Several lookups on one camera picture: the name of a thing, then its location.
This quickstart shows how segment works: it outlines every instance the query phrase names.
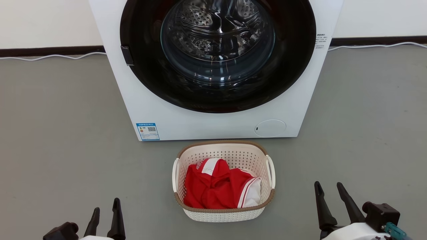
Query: washing machine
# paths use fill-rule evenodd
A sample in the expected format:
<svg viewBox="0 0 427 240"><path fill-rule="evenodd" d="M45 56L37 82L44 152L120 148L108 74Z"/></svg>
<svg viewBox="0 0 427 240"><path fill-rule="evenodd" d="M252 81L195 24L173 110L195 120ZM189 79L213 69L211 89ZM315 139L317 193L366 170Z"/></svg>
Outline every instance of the washing machine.
<svg viewBox="0 0 427 240"><path fill-rule="evenodd" d="M140 141L296 137L343 0L90 0Z"/></svg>

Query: power cord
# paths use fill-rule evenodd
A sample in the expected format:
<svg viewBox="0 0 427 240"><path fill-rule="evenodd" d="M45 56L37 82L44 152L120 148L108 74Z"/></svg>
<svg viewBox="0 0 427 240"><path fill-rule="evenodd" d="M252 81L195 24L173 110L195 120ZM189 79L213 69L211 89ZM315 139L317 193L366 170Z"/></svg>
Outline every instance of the power cord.
<svg viewBox="0 0 427 240"><path fill-rule="evenodd" d="M339 46L339 47L334 47L334 48L328 49L328 51L333 51L333 50L337 50L337 49L340 49L340 48L395 47L395 46L399 46L399 45L416 45L416 46L419 46L419 47L427 48L426 45L422 45L422 44L419 44L419 43L403 42L403 43L397 43L397 44L392 44L392 45ZM77 59L85 58L85 57L90 56L90 55L106 55L106 53L101 53L101 52L88 53L88 54L82 55L82 56L77 57L77 58L73 58L73 57L66 56L66 55L57 55L57 54L54 54L54 55L43 56L43 57L36 58L36 59L24 59L24 58L16 58L16 57L5 57L5 58L0 58L0 60L3 60L3 59L17 59L17 60L23 60L23 61L37 61L37 60L46 59L46 58L50 58L50 57L62 57L62 58L68 58L68 59L77 60Z"/></svg>

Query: laundry basket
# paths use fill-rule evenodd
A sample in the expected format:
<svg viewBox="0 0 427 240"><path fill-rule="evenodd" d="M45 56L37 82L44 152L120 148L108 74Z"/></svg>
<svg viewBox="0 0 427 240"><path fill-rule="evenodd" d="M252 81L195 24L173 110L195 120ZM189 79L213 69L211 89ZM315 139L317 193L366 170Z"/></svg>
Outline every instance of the laundry basket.
<svg viewBox="0 0 427 240"><path fill-rule="evenodd" d="M200 209L186 206L183 201L188 166L207 158L222 158L230 168L243 168L261 178L261 204L248 208ZM191 219L200 222L238 222L259 216L274 196L276 177L274 165L266 151L247 141L211 141L185 147L173 164L172 186L175 199Z"/></svg>

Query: brown basket rim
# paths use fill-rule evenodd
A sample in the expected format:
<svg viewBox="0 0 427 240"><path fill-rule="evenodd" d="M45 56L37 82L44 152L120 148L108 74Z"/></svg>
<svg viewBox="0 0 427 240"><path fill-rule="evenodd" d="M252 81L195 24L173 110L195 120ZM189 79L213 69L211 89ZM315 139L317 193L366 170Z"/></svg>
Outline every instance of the brown basket rim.
<svg viewBox="0 0 427 240"><path fill-rule="evenodd" d="M206 142L201 142L201 143L196 143L196 144L191 144L185 148L183 148L179 154L178 154L178 158L181 158L182 153L185 152L187 149L195 147L195 146L202 146L202 145L212 145L212 144L223 144L223 143L235 143L235 144L249 144L249 145L253 145L257 148L259 148L265 155L267 155L267 151L259 144L254 143L254 142L250 142L250 141L242 141L242 140L217 140L217 141L206 141ZM270 191L270 195L267 198L267 200L265 202L263 202L262 204L258 205L258 206L254 206L254 207L247 207L247 208L232 208L232 209L204 209L204 208L192 208L192 207L188 207L187 205L185 205L178 196L178 193L174 193L175 195L175 200L176 202L185 210L187 211L191 211L191 212L197 212L197 213L237 213L237 212L246 212L246 211L253 211L253 210L258 210L258 209L262 209L265 206L267 206L271 200L273 200L275 194L275 190L271 189Z"/></svg>

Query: red and white garment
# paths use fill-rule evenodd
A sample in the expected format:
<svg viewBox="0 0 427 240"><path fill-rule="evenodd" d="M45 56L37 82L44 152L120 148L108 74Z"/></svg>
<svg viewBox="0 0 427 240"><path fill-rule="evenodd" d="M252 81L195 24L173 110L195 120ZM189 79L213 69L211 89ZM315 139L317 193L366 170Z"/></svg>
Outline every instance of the red and white garment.
<svg viewBox="0 0 427 240"><path fill-rule="evenodd" d="M193 208L246 208L261 201L261 178L248 170L230 169L220 158L190 165L184 185L184 204Z"/></svg>

